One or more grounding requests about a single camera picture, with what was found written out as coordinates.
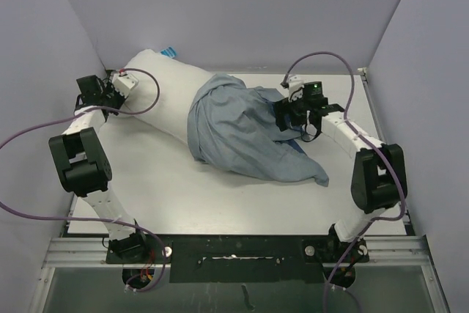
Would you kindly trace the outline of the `white pillow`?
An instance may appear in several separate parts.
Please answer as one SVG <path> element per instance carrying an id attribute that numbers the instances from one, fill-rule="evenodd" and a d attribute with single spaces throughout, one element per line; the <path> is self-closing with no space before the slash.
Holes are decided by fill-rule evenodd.
<path id="1" fill-rule="evenodd" d="M 136 118 L 186 143 L 188 113 L 199 89 L 213 74 L 179 62 L 151 49 L 140 51 L 126 65 L 138 85 L 122 106 L 123 111 L 137 112 L 148 108 L 160 95 L 156 105 Z"/>

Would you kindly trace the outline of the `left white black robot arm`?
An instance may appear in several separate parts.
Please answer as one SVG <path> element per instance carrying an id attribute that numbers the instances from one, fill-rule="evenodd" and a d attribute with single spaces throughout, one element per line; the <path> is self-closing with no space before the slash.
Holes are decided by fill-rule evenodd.
<path id="1" fill-rule="evenodd" d="M 74 120 L 61 135 L 49 139 L 59 181 L 92 207 L 108 231 L 108 250 L 121 259 L 141 262 L 150 252 L 147 236 L 135 228 L 137 221 L 128 214 L 111 189 L 111 164 L 98 138 L 109 112 L 104 106 L 120 109 L 138 79 L 116 73 L 111 80 L 97 76 L 77 80 L 80 94 L 75 102 Z"/>

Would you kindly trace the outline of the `blue pillowcase with fish print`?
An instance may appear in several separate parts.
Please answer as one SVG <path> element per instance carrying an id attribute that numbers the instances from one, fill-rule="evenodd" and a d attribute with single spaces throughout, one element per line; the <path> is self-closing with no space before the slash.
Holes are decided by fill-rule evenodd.
<path id="1" fill-rule="evenodd" d="M 273 104 L 277 89 L 248 88 L 216 74 L 196 93 L 188 113 L 188 148 L 197 161 L 260 180 L 313 180 L 328 186 L 326 171 L 301 149 L 299 130 L 280 131 Z"/>

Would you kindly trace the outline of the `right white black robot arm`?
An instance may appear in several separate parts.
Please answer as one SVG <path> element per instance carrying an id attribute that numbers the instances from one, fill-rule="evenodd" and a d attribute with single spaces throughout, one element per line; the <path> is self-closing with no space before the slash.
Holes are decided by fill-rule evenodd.
<path id="1" fill-rule="evenodd" d="M 407 196 L 402 148 L 368 134 L 349 116 L 350 103 L 330 103 L 322 82 L 305 82 L 293 76 L 281 83 L 287 96 L 273 104 L 279 130 L 295 130 L 303 141 L 327 136 L 353 160 L 350 194 L 354 206 L 333 226 L 336 236 L 326 243 L 331 259 L 342 261 L 352 253 L 352 243 L 362 237 L 384 212 Z"/>

